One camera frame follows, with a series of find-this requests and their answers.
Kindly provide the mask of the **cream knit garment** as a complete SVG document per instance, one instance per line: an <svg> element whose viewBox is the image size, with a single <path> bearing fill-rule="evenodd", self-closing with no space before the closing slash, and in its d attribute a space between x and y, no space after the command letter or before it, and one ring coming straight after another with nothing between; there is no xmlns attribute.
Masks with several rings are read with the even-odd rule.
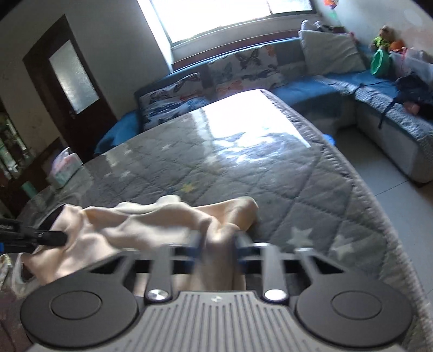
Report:
<svg viewBox="0 0 433 352"><path fill-rule="evenodd" d="M244 290L235 259L235 235L256 220L258 205L238 197L192 207L176 195L149 205L121 202L115 207L65 205L52 225L67 234L60 248L39 247L21 262L40 285L47 285L124 249L154 252L167 244L186 244L200 235L201 255L190 277L175 280L176 290Z"/></svg>

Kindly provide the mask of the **round induction cooktop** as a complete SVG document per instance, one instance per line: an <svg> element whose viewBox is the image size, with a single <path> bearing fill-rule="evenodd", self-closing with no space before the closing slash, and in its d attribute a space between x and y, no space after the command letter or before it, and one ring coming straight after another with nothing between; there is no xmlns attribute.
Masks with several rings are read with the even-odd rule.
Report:
<svg viewBox="0 0 433 352"><path fill-rule="evenodd" d="M63 211L65 204L61 204L52 210L38 226L38 230L50 230L60 213Z"/></svg>

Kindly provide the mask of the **dark wooden cabinet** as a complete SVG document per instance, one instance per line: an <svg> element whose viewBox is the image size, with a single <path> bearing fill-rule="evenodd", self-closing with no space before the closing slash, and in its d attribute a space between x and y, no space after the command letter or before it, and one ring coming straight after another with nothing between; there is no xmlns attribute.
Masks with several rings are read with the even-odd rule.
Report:
<svg viewBox="0 0 433 352"><path fill-rule="evenodd" d="M33 155L1 106L1 216L15 219L27 202L49 186L51 163L64 145L57 138Z"/></svg>

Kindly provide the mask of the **tissue box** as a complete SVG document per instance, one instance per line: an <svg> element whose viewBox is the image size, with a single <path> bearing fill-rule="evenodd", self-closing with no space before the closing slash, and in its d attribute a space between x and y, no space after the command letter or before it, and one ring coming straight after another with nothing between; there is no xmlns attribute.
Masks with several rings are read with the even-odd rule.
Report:
<svg viewBox="0 0 433 352"><path fill-rule="evenodd" d="M52 162L47 181L55 189L63 188L82 165L80 157L67 147Z"/></svg>

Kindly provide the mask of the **dark wooden door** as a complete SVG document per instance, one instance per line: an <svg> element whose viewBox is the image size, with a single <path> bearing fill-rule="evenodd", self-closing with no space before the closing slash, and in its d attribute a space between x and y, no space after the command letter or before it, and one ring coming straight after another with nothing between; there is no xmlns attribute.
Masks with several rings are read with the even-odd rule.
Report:
<svg viewBox="0 0 433 352"><path fill-rule="evenodd" d="M23 58L55 126L83 162L117 119L79 49L66 16L56 21Z"/></svg>

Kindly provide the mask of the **left butterfly cushion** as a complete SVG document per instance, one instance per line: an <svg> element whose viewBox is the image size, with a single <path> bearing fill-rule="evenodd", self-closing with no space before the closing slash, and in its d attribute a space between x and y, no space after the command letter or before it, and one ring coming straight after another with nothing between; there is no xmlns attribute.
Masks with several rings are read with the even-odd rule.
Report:
<svg viewBox="0 0 433 352"><path fill-rule="evenodd" d="M210 104L199 73L192 73L167 87L145 93L138 98L147 131L183 114Z"/></svg>

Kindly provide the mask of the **butterfly cushion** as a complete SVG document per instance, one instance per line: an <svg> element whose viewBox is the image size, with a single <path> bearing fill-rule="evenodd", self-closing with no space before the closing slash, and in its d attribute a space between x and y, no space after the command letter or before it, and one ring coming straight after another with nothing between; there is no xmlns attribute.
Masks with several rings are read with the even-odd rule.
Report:
<svg viewBox="0 0 433 352"><path fill-rule="evenodd" d="M145 93L138 98L147 131L183 114L210 104L199 73L192 73L167 87Z"/></svg>
<svg viewBox="0 0 433 352"><path fill-rule="evenodd" d="M278 68L273 45L228 54L208 64L216 97L223 99L251 89L274 89L288 83Z"/></svg>

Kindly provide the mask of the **right butterfly cushion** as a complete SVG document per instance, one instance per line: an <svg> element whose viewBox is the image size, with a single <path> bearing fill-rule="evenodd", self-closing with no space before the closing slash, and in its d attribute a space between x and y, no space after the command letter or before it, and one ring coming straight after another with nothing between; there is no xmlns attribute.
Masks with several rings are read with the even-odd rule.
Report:
<svg viewBox="0 0 433 352"><path fill-rule="evenodd" d="M228 54L208 64L216 97L223 99L251 89L274 89L288 83L278 68L273 45Z"/></svg>

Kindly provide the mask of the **white pillow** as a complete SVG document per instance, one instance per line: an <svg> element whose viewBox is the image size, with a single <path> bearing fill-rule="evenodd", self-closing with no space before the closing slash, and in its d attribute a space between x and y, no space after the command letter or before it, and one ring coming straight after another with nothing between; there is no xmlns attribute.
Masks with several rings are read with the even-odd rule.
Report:
<svg viewBox="0 0 433 352"><path fill-rule="evenodd" d="M323 32L318 30L315 24L304 20L298 35L310 76L366 70L355 42L349 34Z"/></svg>

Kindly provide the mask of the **dark blue clothing pile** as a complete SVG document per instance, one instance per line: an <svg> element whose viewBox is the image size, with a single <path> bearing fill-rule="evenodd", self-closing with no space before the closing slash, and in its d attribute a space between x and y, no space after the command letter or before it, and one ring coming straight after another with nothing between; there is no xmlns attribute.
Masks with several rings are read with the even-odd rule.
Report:
<svg viewBox="0 0 433 352"><path fill-rule="evenodd" d="M381 128L386 114L400 104L412 116L432 121L432 89L415 73L396 80L397 94L391 103L381 113L378 127Z"/></svg>

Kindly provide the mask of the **window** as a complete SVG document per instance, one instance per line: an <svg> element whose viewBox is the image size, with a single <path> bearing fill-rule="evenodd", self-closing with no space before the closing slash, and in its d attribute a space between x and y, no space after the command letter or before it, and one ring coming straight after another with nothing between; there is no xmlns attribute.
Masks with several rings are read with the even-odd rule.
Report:
<svg viewBox="0 0 433 352"><path fill-rule="evenodd" d="M139 1L162 56L177 61L230 43L297 31L314 1Z"/></svg>

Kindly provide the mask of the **green plastic bowl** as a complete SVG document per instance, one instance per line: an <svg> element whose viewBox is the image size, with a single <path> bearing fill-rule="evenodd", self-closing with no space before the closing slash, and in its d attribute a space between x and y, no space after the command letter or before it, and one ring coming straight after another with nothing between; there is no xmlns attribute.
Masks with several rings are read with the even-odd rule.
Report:
<svg viewBox="0 0 433 352"><path fill-rule="evenodd" d="M384 78L389 75L392 67L392 59L385 49L378 49L371 59L370 71L374 77Z"/></svg>

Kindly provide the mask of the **clear plastic storage box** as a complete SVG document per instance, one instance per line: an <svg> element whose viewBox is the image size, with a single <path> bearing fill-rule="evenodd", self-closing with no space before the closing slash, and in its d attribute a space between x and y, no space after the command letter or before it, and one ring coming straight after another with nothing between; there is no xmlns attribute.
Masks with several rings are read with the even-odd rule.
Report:
<svg viewBox="0 0 433 352"><path fill-rule="evenodd" d="M409 48L403 54L391 52L391 59L397 78L414 73L432 87L432 57L426 52Z"/></svg>

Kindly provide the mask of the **plush toy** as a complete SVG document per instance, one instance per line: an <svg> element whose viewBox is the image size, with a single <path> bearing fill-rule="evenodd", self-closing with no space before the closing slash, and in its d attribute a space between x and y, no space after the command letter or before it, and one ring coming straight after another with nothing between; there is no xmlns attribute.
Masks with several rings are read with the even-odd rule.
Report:
<svg viewBox="0 0 433 352"><path fill-rule="evenodd" d="M386 50L388 52L403 52L406 46L403 40L397 40L394 34L394 30L390 26L383 26L379 30L377 37L373 39L369 46L373 52L379 49Z"/></svg>

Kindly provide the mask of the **colourful pinwheel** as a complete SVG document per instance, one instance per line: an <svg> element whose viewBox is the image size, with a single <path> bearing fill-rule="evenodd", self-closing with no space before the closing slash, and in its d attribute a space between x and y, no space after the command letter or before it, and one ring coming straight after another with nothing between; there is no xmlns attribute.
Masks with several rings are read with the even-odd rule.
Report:
<svg viewBox="0 0 433 352"><path fill-rule="evenodd" d="M334 10L339 4L339 0L324 0L324 5Z"/></svg>

